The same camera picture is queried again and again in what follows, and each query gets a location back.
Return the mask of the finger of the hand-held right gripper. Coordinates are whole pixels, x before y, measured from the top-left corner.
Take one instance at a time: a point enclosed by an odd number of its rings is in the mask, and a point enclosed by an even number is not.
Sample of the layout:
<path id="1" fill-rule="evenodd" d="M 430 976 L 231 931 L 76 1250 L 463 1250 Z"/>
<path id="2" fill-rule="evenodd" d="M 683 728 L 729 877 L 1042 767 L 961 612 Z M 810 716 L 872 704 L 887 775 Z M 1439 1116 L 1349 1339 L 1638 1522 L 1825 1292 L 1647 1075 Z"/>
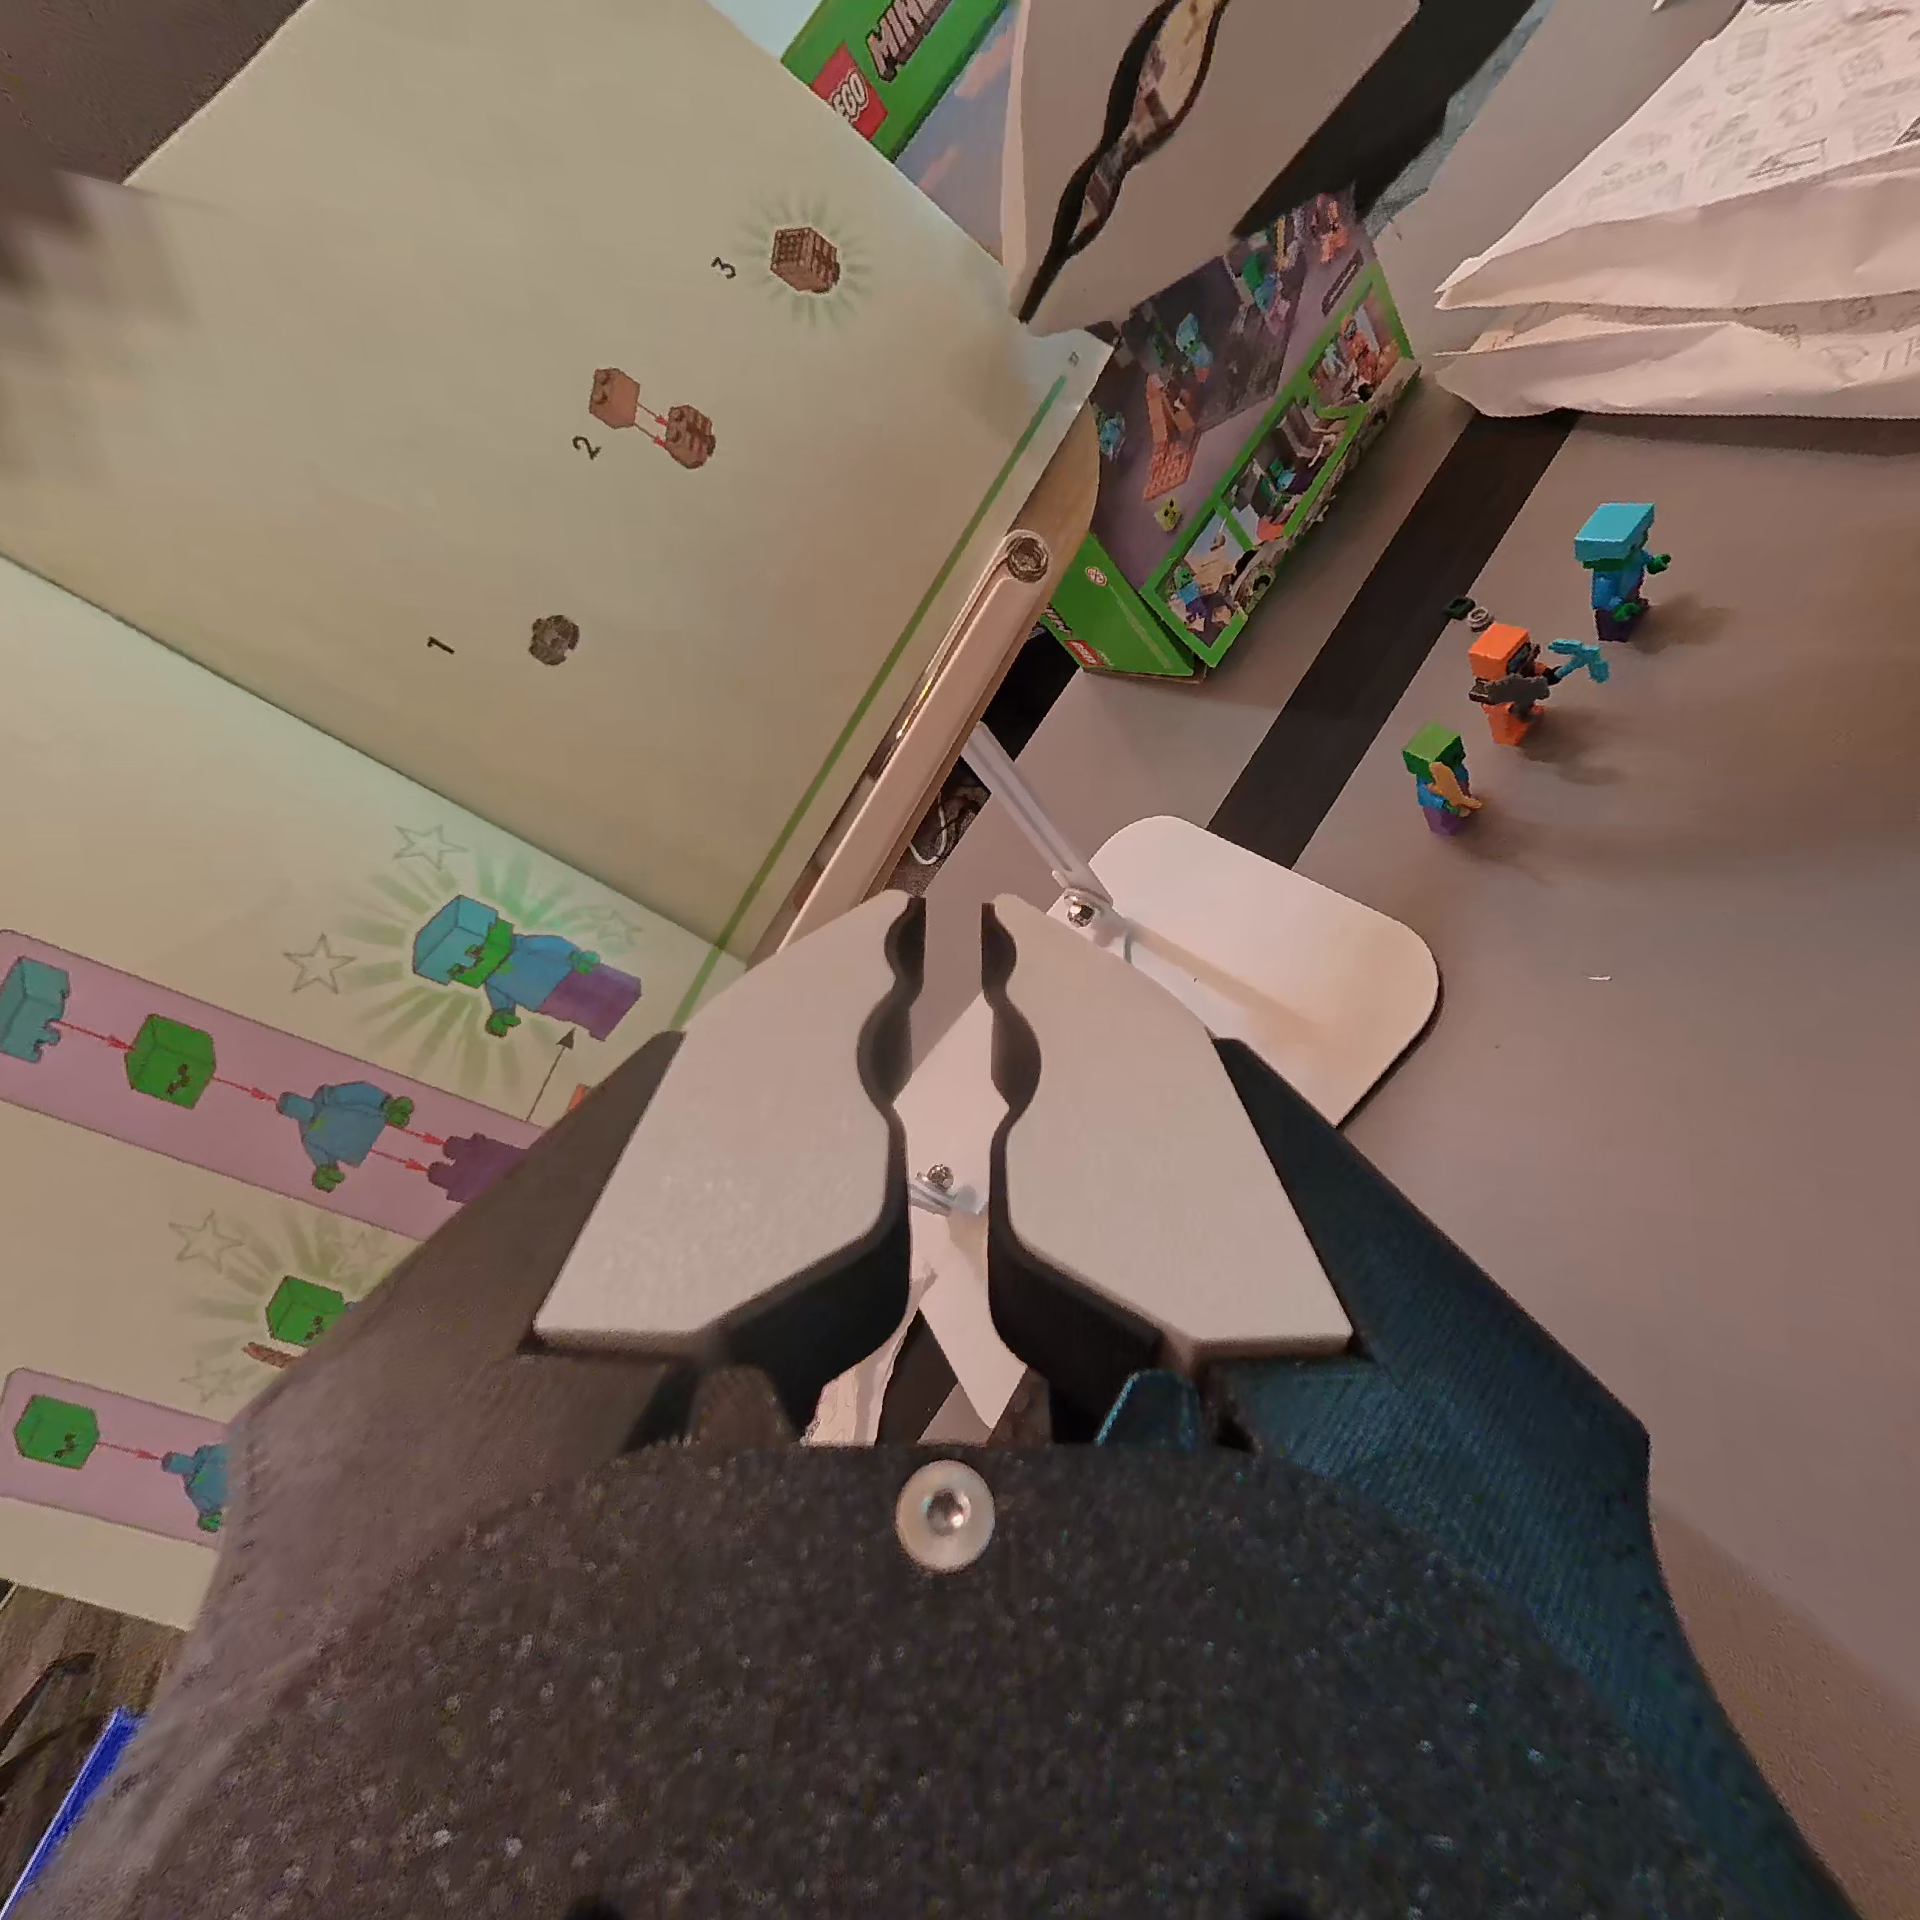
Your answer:
<path id="1" fill-rule="evenodd" d="M 1051 287 L 1049 324 L 1030 327 L 1117 323 L 1223 249 L 1414 17 L 1414 4 L 1226 4 L 1192 107 L 1132 155 L 1110 222 Z"/>
<path id="2" fill-rule="evenodd" d="M 1023 324 L 1110 222 L 1173 4 L 1023 4 L 1002 155 L 1002 267 Z"/>

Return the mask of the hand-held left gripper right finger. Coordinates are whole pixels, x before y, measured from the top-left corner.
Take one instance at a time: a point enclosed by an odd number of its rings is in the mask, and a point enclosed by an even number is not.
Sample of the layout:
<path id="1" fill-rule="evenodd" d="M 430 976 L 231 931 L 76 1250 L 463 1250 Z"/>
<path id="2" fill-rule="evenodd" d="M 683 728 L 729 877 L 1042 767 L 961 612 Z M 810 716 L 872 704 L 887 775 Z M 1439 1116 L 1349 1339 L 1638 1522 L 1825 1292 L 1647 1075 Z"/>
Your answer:
<path id="1" fill-rule="evenodd" d="M 978 967 L 1002 1097 L 984 1289 L 1033 1377 L 1033 1410 L 999 1428 L 1092 1439 L 1139 1373 L 1204 1398 L 1223 1367 L 1353 1357 L 1353 1314 L 1203 1020 L 1020 897 L 981 911 Z"/>

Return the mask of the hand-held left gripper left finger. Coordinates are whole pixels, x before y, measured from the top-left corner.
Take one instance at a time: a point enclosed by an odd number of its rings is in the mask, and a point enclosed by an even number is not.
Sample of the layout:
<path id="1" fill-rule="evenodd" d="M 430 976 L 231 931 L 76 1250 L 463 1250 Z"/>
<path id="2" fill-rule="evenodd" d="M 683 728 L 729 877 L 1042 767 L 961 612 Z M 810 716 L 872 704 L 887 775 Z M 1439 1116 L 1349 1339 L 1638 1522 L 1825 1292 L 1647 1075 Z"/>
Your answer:
<path id="1" fill-rule="evenodd" d="M 757 1367 L 785 1422 L 906 1318 L 897 1092 L 925 900 L 881 893 L 746 971 L 680 1035 L 534 1312 L 557 1352 Z"/>

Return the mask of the instruction booklet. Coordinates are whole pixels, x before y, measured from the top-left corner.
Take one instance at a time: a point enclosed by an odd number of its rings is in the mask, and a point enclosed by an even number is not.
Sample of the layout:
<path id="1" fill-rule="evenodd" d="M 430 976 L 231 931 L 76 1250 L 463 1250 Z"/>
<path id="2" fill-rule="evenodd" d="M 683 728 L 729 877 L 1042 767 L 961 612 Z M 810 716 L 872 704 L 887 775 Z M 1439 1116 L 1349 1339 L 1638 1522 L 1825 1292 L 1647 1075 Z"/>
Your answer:
<path id="1" fill-rule="evenodd" d="M 2 1581 L 791 897 L 1105 358 L 711 4 L 297 4 L 2 274 Z"/>

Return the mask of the grey desk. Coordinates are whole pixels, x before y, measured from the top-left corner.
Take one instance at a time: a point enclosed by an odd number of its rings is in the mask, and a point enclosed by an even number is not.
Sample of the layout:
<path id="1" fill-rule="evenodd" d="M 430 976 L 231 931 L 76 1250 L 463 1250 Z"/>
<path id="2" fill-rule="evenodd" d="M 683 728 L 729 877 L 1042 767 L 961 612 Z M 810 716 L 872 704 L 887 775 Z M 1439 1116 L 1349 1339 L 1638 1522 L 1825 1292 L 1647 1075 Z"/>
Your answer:
<path id="1" fill-rule="evenodd" d="M 1600 502 L 1668 556 L 1625 643 L 1571 552 Z M 1503 747 L 1485 620 L 1609 680 Z M 1082 849 L 1181 815 L 1427 939 L 1441 1014 L 1353 1141 L 1641 1417 L 1726 1708 L 1857 1909 L 1915 1918 L 1918 425 L 1473 425 L 1424 378 L 1209 682 L 1033 654 L 1020 760 Z"/>

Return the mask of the green logo toy box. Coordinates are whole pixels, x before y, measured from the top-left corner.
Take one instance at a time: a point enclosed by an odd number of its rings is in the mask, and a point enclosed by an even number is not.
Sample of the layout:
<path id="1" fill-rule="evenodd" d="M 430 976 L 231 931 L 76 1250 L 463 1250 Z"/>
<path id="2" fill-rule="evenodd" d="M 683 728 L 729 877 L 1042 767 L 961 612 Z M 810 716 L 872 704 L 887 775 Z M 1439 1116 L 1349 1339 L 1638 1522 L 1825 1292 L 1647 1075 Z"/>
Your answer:
<path id="1" fill-rule="evenodd" d="M 819 4 L 780 66 L 897 160 L 1008 4 Z"/>

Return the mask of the white stand with wooden tray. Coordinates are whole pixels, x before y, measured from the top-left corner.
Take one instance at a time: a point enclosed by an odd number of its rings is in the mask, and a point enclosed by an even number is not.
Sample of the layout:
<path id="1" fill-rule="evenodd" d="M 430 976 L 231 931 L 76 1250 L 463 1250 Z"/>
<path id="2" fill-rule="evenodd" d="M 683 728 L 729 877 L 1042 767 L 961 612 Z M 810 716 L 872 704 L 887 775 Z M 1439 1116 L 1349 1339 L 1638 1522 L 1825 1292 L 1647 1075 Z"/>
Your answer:
<path id="1" fill-rule="evenodd" d="M 986 750 L 981 778 L 1059 893 L 1051 915 L 1161 983 L 1212 1035 L 1246 1042 L 1319 1116 L 1345 1123 L 1439 1008 L 1441 976 L 1427 943 L 1170 815 L 1119 828 L 1085 858 L 984 723 L 1014 660 L 1014 624 L 1040 612 L 1042 592 L 1068 562 L 1068 544 L 1091 528 L 1092 491 L 1092 422 L 1085 416 L 1046 465 L 757 956 L 814 934 L 887 886 L 935 782 L 966 747 Z M 897 1112 L 919 1205 L 910 1268 L 928 1261 L 935 1274 L 919 1326 L 943 1345 L 972 1405 L 972 1432 L 999 1422 L 1020 1382 L 1015 1358 L 993 1333 L 984 1289 L 990 1138 L 1002 1116 L 984 1002 L 972 1002 L 935 1039 Z"/>

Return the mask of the printed paper sheet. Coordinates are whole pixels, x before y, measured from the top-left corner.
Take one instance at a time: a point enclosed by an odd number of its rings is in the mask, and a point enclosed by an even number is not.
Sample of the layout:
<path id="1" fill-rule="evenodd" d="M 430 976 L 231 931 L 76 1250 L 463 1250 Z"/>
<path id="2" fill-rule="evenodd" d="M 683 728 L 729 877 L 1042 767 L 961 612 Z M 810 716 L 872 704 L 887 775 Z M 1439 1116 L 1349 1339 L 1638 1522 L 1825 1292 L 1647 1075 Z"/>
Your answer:
<path id="1" fill-rule="evenodd" d="M 921 1299 L 935 1274 L 915 1261 L 906 1277 L 906 1312 L 872 1357 L 826 1382 L 803 1432 L 811 1447 L 872 1447 L 881 1439 L 881 1411 L 906 1335 L 921 1324 Z"/>

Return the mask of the pictured green toy box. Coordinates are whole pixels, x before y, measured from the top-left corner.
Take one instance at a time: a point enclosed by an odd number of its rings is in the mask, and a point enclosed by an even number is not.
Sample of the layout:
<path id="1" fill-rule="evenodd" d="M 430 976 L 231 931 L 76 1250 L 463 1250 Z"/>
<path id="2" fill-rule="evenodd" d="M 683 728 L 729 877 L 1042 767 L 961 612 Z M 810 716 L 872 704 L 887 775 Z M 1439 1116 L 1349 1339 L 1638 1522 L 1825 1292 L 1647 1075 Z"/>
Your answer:
<path id="1" fill-rule="evenodd" d="M 1098 491 L 1042 624 L 1091 673 L 1195 680 L 1414 385 L 1411 341 L 1346 196 L 1092 335 Z"/>

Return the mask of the white paper bag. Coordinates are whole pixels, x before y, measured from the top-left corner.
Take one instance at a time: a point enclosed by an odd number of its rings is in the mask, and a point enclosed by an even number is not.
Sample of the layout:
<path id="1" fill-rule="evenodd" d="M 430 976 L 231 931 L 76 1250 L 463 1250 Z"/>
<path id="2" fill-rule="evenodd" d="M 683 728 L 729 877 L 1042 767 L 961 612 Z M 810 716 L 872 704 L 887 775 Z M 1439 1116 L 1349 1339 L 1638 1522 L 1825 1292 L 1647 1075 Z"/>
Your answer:
<path id="1" fill-rule="evenodd" d="M 1746 4 L 1435 307 L 1488 416 L 1918 420 L 1918 7 Z"/>

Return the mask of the green-headed minifigure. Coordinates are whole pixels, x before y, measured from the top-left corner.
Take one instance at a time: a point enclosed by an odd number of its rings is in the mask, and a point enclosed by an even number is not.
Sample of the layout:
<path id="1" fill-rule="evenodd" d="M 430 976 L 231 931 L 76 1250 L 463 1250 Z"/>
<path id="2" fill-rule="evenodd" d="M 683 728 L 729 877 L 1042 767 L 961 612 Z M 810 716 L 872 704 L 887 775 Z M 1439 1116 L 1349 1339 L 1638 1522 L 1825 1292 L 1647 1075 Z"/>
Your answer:
<path id="1" fill-rule="evenodd" d="M 1458 835 L 1473 825 L 1483 798 L 1472 785 L 1461 732 L 1443 723 L 1418 728 L 1402 741 L 1402 766 L 1435 835 Z"/>

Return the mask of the teal-helmet minifigure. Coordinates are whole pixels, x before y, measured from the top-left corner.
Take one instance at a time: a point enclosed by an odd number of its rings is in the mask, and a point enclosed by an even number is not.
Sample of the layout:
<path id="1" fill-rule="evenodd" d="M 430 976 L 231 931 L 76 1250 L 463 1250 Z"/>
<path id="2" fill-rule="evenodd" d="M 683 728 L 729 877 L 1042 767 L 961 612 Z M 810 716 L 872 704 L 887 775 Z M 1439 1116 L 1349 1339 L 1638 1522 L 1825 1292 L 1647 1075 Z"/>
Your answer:
<path id="1" fill-rule="evenodd" d="M 1665 552 L 1647 549 L 1653 502 L 1600 502 L 1571 540 L 1575 562 L 1588 572 L 1596 637 L 1625 643 L 1647 612 L 1644 578 L 1668 568 Z"/>

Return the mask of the orange minifigure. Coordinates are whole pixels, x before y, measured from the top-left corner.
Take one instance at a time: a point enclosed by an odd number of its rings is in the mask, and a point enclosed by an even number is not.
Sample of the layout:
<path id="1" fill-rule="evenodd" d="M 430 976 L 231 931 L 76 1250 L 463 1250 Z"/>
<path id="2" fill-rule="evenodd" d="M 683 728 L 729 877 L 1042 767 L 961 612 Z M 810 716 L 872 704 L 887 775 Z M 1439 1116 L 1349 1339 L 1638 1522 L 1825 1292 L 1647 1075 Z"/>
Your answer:
<path id="1" fill-rule="evenodd" d="M 1520 747 L 1538 728 L 1541 705 L 1556 682 L 1588 673 L 1609 680 L 1609 660 L 1599 640 L 1554 637 L 1538 648 L 1523 627 L 1485 620 L 1467 648 L 1473 673 L 1472 704 L 1485 713 L 1488 732 L 1503 747 Z"/>

